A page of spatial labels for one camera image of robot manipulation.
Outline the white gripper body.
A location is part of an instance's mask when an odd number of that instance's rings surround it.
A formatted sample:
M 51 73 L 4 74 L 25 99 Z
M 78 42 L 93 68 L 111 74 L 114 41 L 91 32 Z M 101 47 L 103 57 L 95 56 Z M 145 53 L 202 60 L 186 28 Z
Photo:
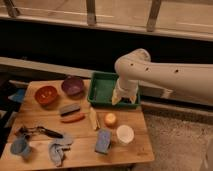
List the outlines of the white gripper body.
M 120 98 L 133 98 L 138 92 L 138 82 L 119 78 L 116 82 L 115 92 Z

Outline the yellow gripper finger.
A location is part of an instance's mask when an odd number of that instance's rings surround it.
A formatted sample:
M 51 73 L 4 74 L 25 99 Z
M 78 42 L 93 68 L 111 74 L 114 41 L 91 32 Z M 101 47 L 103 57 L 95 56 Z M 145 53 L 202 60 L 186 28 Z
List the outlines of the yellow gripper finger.
M 130 97 L 130 101 L 132 104 L 134 104 L 136 102 L 136 99 L 137 99 L 137 96 L 136 95 L 133 95 Z
M 113 105 L 116 105 L 117 103 L 119 103 L 121 100 L 121 97 L 117 94 L 116 91 L 113 91 L 113 94 L 112 94 L 112 98 L 111 98 L 111 102 Z

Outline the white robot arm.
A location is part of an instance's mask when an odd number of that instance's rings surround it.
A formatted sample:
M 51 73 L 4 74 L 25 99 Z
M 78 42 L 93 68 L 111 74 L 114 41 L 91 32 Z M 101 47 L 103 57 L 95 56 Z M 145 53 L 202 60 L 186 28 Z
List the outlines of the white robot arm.
M 150 54 L 139 48 L 119 57 L 114 67 L 119 78 L 113 89 L 113 105 L 122 98 L 134 103 L 140 81 L 213 104 L 213 64 L 154 63 Z

